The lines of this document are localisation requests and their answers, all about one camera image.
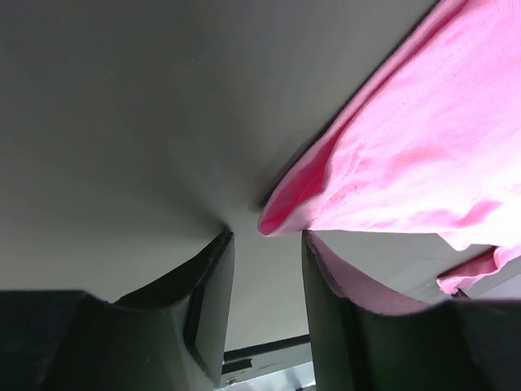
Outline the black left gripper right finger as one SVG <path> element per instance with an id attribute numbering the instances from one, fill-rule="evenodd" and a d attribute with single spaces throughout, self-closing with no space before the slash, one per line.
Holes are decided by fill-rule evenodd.
<path id="1" fill-rule="evenodd" d="M 517 390 L 520 304 L 407 297 L 301 236 L 319 390 Z"/>

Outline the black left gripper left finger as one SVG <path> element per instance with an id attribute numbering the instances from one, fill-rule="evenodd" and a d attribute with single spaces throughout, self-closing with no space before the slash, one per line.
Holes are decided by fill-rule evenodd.
<path id="1" fill-rule="evenodd" d="M 118 301 L 81 290 L 1 294 L 4 390 L 212 390 L 221 381 L 234 236 Z"/>

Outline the pink t shirt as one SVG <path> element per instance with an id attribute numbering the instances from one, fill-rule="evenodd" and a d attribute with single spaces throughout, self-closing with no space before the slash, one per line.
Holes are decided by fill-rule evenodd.
<path id="1" fill-rule="evenodd" d="M 448 294 L 518 257 L 519 2 L 439 2 L 287 172 L 258 230 L 491 246 L 437 279 Z"/>

